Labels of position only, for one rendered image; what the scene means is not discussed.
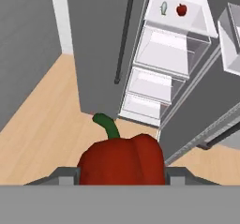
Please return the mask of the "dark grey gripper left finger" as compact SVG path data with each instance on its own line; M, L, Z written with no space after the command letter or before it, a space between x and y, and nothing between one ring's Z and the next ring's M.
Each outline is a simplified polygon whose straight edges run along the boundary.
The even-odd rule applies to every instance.
M81 169L78 167L58 167L49 176L30 182L28 186L77 186L80 173Z

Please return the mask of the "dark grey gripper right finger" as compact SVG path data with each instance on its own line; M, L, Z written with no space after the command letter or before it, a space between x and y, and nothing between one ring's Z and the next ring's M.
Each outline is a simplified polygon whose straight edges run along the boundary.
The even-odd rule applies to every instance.
M214 185L215 183L195 176L186 167L166 167L165 182L170 186Z

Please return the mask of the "pale silver fish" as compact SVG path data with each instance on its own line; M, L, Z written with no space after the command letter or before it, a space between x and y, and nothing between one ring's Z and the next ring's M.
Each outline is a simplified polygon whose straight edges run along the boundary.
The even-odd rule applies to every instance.
M161 15L165 16L166 15L166 12L167 12L167 2L164 1L160 7L160 11L161 11Z

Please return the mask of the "grey open fridge door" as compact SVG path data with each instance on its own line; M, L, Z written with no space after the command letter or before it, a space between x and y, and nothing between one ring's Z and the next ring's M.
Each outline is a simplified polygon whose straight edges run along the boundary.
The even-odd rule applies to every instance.
M240 0L207 1L217 31L227 4L240 6ZM240 76L223 69L218 34L163 114L158 141L165 163L172 164L198 144L210 142L232 127L240 127Z

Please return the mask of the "large clear fridge drawer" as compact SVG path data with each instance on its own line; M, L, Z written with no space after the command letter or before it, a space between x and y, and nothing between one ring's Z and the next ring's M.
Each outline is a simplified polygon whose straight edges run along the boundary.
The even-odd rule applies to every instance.
M210 37L145 25L142 29L134 63L155 69L180 80L188 80L193 69L211 44Z

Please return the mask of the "white fridge door bin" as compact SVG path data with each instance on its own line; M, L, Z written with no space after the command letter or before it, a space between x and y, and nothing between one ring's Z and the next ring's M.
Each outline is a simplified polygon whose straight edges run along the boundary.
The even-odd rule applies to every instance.
M240 76L240 6L228 3L217 21L223 69Z

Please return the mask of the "white fridge interior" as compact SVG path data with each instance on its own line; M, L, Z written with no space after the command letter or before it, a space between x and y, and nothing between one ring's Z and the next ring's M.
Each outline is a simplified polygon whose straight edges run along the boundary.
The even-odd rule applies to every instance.
M168 5L165 16L161 15L161 11L160 11L160 7L164 1L166 1ZM176 13L176 8L178 7L179 4L187 6L187 14L183 17L180 17ZM155 69L148 68L146 66L138 66L134 63L135 53L138 47L138 43L140 40L143 27L145 25L150 25L156 28L169 30L174 33L180 33L185 35L188 32L190 32L190 33L210 37L210 39L218 36L207 0L147 0L147 7L143 12L142 26L138 36L138 42L136 44L133 60L131 61L131 65L130 65L129 77L133 67L140 67L143 69L164 74ZM124 93L124 97L126 93L130 93L128 91L129 77L127 79L127 86L126 86L126 91Z

